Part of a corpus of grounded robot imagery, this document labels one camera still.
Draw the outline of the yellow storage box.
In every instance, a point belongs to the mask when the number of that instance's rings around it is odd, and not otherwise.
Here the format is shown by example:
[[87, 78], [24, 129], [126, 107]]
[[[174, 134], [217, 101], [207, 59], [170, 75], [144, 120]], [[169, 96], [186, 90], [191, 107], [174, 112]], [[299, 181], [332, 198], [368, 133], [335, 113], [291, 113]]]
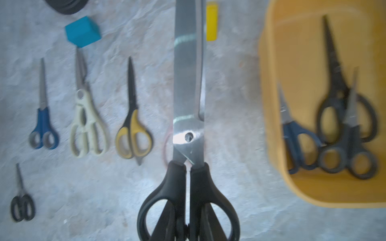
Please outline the yellow storage box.
[[268, 155], [288, 188], [384, 208], [385, 1], [271, 1], [259, 56]]

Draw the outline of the dark blue handled scissors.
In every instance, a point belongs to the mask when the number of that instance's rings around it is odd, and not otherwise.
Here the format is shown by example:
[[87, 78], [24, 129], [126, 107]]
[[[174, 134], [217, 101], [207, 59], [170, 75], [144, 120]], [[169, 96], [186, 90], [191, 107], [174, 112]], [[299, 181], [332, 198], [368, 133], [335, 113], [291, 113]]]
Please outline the dark blue handled scissors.
[[290, 160], [293, 164], [293, 167], [289, 169], [288, 172], [290, 175], [293, 175], [296, 174], [300, 168], [308, 171], [314, 170], [318, 167], [318, 163], [316, 160], [312, 164], [306, 162], [298, 136], [302, 134], [308, 135], [314, 142], [317, 151], [322, 147], [322, 142], [315, 133], [302, 127], [294, 120], [280, 84], [278, 84], [277, 90], [280, 100], [280, 120], [283, 129], [283, 139], [286, 148], [289, 150]]

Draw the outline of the black yellow scissors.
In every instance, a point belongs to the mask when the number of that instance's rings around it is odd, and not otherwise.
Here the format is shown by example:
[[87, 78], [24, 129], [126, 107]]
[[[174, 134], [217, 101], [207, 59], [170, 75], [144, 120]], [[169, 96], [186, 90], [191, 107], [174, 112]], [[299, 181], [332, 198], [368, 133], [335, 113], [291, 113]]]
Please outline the black yellow scissors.
[[[115, 147], [121, 158], [134, 158], [140, 166], [143, 158], [146, 157], [153, 148], [153, 138], [151, 133], [140, 123], [138, 119], [135, 71], [131, 57], [128, 58], [128, 103], [128, 114], [115, 137]], [[144, 150], [139, 147], [137, 141], [138, 134], [143, 134], [147, 138], [147, 149]]]

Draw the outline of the all black pointed scissors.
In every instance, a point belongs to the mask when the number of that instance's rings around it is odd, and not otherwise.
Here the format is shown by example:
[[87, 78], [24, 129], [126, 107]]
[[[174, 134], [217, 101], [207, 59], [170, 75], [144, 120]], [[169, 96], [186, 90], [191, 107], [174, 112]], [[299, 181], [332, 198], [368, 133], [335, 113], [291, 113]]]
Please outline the all black pointed scissors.
[[[345, 116], [345, 110], [347, 107], [350, 88], [346, 84], [343, 77], [341, 62], [339, 61], [338, 52], [335, 48], [334, 38], [332, 31], [330, 30], [327, 15], [323, 16], [323, 33], [330, 87], [325, 100], [322, 101], [318, 109], [316, 124], [317, 135], [321, 142], [325, 144], [330, 144], [330, 142], [327, 140], [327, 137], [322, 131], [323, 112], [326, 108], [333, 108], [335, 110], [338, 122], [342, 123]], [[364, 106], [371, 120], [371, 131], [369, 135], [362, 137], [361, 139], [362, 142], [368, 143], [375, 139], [376, 135], [378, 134], [379, 123], [377, 113], [372, 104], [363, 95], [358, 94], [357, 101]]]

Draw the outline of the large black steel scissors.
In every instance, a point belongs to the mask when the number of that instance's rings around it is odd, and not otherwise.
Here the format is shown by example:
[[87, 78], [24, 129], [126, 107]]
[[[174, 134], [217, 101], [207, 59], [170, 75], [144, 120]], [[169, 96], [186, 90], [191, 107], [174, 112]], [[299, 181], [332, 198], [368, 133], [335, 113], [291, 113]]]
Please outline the large black steel scissors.
[[175, 208], [175, 241], [200, 241], [201, 210], [210, 203], [228, 241], [240, 239], [240, 222], [214, 184], [204, 160], [206, 2], [177, 1], [174, 42], [173, 158], [162, 183], [145, 199], [140, 240], [149, 241], [167, 201]]

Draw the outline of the beige kitchen scissors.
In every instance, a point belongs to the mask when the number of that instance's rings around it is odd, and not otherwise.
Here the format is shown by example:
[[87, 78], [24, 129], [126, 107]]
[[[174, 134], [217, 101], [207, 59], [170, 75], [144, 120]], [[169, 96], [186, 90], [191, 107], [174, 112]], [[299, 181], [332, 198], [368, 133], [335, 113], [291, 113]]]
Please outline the beige kitchen scissors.
[[110, 141], [108, 130], [97, 113], [93, 99], [85, 83], [87, 76], [86, 63], [79, 48], [75, 52], [75, 117], [70, 131], [70, 150], [77, 158], [87, 153], [95, 156], [105, 154]]

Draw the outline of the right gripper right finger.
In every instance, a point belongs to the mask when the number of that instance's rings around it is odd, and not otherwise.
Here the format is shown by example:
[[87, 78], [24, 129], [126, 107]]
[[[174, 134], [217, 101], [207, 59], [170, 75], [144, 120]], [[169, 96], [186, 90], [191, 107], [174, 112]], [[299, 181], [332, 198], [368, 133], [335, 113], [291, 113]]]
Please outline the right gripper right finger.
[[227, 237], [210, 203], [201, 210], [200, 241], [227, 241]]

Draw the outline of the black handled scissors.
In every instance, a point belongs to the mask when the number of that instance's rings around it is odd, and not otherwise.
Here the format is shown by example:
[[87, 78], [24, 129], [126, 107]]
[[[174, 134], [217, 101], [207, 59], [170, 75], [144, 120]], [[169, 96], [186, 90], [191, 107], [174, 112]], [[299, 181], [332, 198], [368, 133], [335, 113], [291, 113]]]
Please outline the black handled scissors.
[[[358, 67], [354, 69], [353, 84], [349, 92], [345, 116], [341, 124], [340, 136], [337, 141], [322, 147], [317, 157], [318, 166], [325, 172], [336, 174], [347, 169], [354, 177], [360, 180], [373, 178], [378, 171], [378, 160], [374, 154], [362, 145], [360, 126], [357, 117], [357, 79]], [[337, 152], [339, 162], [336, 167], [329, 168], [324, 161], [328, 152]], [[364, 155], [370, 162], [366, 173], [355, 171], [355, 160], [358, 155]]]

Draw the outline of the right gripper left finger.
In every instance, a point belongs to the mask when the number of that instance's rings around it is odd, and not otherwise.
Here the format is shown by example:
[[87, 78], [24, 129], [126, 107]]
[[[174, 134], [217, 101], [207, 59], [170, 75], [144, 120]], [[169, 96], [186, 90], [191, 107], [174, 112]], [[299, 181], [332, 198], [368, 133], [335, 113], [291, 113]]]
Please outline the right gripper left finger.
[[150, 241], [174, 241], [175, 240], [175, 208], [167, 201], [150, 237]]

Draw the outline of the small black scissors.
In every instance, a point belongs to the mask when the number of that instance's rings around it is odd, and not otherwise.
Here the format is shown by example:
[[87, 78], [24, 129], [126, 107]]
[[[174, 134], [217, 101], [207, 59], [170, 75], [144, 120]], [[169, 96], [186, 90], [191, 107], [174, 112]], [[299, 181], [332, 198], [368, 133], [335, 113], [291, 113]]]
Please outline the small black scissors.
[[31, 221], [36, 214], [33, 198], [24, 189], [19, 163], [16, 164], [18, 194], [12, 199], [10, 209], [14, 222]]

